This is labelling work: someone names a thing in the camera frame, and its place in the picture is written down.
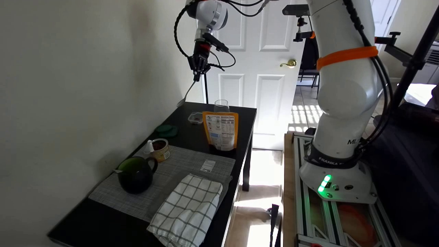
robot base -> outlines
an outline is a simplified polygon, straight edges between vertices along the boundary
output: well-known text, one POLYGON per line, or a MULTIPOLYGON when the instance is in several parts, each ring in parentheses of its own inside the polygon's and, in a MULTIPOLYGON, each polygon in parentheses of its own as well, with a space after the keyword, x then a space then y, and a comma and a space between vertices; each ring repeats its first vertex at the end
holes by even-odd
POLYGON ((367 204, 377 200, 369 168, 362 162, 350 169, 331 169, 302 158, 300 178, 324 200, 367 204))

glass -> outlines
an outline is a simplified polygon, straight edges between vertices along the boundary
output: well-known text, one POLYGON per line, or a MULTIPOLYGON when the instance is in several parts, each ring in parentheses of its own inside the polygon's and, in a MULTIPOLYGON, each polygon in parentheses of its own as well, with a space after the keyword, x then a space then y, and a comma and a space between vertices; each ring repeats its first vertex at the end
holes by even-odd
POLYGON ((216 113, 229 113, 229 102, 225 99, 219 99, 215 101, 215 107, 213 108, 213 111, 216 113))

table leg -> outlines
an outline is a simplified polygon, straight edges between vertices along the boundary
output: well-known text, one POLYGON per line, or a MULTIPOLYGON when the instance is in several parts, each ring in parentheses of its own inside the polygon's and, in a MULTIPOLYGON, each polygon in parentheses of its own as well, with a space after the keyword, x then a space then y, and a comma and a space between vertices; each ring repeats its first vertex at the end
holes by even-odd
POLYGON ((250 138, 250 143, 247 149, 247 156, 245 157, 244 169, 242 174, 242 190, 248 191, 250 185, 248 184, 250 180, 250 160, 252 159, 252 146, 253 146, 253 135, 250 138))

black pole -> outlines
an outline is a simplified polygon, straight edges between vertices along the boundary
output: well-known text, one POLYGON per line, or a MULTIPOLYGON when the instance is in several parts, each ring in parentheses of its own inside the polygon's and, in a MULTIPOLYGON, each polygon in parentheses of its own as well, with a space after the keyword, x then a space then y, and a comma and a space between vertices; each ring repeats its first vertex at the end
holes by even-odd
POLYGON ((207 76, 206 73, 204 73, 204 94, 206 94, 206 104, 209 104, 209 93, 207 92, 207 76))
POLYGON ((406 94, 406 91, 410 86, 410 83, 413 81, 417 71, 419 70, 419 65, 425 62, 424 59, 427 56, 427 53, 430 50, 433 41, 435 41, 436 37, 438 36, 438 23, 439 7, 436 9, 436 12, 432 17, 430 24, 427 26, 427 29, 425 30, 421 41, 419 41, 419 44, 417 45, 417 48, 407 65, 407 69, 404 72, 398 87, 396 88, 395 94, 393 96, 393 102, 391 103, 392 111, 396 110, 399 107, 399 104, 403 100, 404 95, 406 94))

orange strap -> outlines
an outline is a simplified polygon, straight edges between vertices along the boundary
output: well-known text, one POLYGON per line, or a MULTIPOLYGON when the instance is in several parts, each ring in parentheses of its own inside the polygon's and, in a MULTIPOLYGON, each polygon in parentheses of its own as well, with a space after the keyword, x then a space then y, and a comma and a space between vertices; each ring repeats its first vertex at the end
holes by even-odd
POLYGON ((370 58, 378 56, 376 46, 358 47, 343 51, 336 51, 317 60, 317 70, 320 71, 326 65, 348 60, 370 58))

